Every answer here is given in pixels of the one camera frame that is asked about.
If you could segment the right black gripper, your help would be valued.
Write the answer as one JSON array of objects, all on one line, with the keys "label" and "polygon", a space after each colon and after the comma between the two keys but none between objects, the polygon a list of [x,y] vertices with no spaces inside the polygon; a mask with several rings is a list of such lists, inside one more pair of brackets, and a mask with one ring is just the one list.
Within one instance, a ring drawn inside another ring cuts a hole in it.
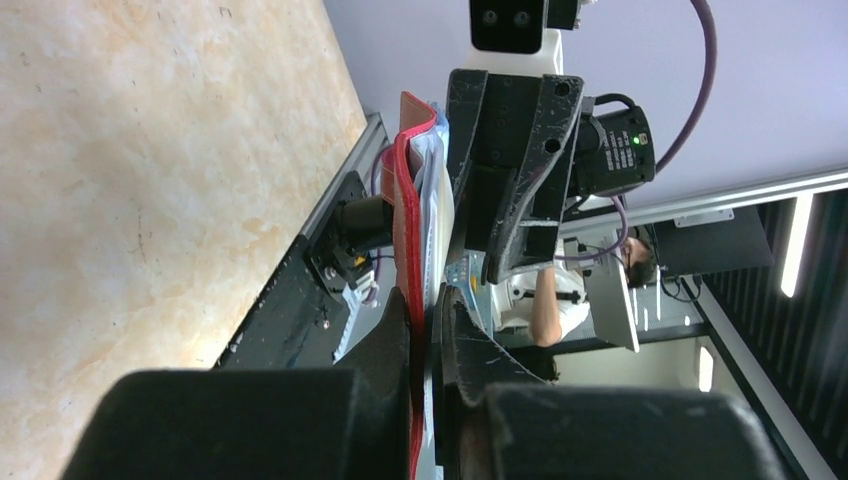
[{"label": "right black gripper", "polygon": [[450,75],[452,246],[486,252],[491,283],[548,266],[563,211],[655,178],[643,109],[618,93],[582,99],[583,87],[577,76]]}]

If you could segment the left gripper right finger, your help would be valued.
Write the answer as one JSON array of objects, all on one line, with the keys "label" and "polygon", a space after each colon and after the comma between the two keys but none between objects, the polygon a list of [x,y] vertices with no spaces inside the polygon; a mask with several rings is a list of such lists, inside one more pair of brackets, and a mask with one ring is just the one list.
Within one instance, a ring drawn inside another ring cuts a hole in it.
[{"label": "left gripper right finger", "polygon": [[433,319],[435,461],[448,479],[785,479],[755,413],[721,394],[543,381],[443,286]]}]

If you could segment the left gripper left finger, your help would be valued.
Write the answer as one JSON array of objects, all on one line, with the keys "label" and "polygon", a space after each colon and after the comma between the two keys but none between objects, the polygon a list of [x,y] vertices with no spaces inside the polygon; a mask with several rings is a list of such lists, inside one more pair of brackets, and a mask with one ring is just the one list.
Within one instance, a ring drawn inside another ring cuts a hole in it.
[{"label": "left gripper left finger", "polygon": [[148,370],[103,396],[67,479],[407,479],[409,312],[328,368]]}]

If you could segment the red leather card holder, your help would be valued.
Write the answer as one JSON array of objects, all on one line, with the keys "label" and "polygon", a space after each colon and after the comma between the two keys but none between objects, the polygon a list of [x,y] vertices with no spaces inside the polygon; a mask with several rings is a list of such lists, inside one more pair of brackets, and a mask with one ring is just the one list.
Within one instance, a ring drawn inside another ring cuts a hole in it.
[{"label": "red leather card holder", "polygon": [[396,286],[409,312],[410,402],[408,477],[434,434],[428,372],[428,311],[438,297],[454,221],[447,173],[449,123],[435,103],[400,94],[399,131],[383,157],[382,190],[393,207]]}]

